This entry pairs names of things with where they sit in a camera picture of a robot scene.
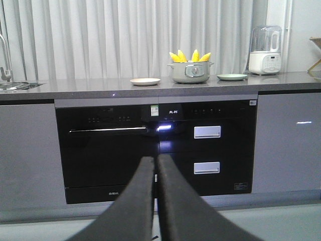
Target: blender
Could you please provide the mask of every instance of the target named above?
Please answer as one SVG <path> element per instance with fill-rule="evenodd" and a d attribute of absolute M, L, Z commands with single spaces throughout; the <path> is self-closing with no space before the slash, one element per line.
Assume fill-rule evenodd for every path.
<path fill-rule="evenodd" d="M 250 72 L 259 75 L 280 72 L 281 32 L 277 25 L 258 26 L 252 30 Z"/>

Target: plate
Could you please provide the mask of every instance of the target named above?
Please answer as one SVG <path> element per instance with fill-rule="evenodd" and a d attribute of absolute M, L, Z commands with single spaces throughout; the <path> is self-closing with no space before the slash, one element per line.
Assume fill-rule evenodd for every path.
<path fill-rule="evenodd" d="M 247 78 L 247 74 L 219 74 L 217 77 L 221 80 L 235 81 Z"/>
<path fill-rule="evenodd" d="M 160 79 L 156 78 L 138 78 L 138 79 L 131 79 L 130 82 L 133 85 L 155 85 L 160 82 Z"/>

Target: yellow corn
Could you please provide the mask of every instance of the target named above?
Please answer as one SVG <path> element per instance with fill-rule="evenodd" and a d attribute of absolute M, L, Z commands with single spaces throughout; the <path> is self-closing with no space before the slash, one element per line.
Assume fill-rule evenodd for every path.
<path fill-rule="evenodd" d="M 179 56 L 179 58 L 181 59 L 182 62 L 187 62 L 185 54 L 181 50 L 178 50 L 178 56 Z"/>
<path fill-rule="evenodd" d="M 172 52 L 170 52 L 170 56 L 174 62 L 182 62 L 181 58 L 176 54 L 173 54 Z"/>
<path fill-rule="evenodd" d="M 199 59 L 199 62 L 209 61 L 210 57 L 211 57 L 211 53 L 207 53 L 203 55 L 202 58 Z"/>
<path fill-rule="evenodd" d="M 193 55 L 192 55 L 192 61 L 193 61 L 193 62 L 198 62 L 199 59 L 200 59 L 200 54 L 199 54 L 199 52 L 198 52 L 197 49 L 196 49 L 196 50 L 194 50 L 194 53 L 193 53 Z"/>

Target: gray cabinet door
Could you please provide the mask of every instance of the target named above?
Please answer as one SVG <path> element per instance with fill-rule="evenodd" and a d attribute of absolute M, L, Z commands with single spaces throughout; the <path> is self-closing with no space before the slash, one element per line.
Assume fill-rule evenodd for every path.
<path fill-rule="evenodd" d="M 253 193 L 320 189 L 321 93 L 259 95 Z"/>
<path fill-rule="evenodd" d="M 66 203 L 53 104 L 0 106 L 0 211 Z"/>

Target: gray pot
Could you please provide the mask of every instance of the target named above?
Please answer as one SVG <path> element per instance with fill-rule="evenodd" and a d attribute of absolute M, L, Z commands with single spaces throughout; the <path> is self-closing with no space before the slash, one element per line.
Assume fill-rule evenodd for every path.
<path fill-rule="evenodd" d="M 201 83 L 210 78 L 210 66 L 213 62 L 185 62 L 168 64 L 172 71 L 173 81 L 177 83 Z"/>

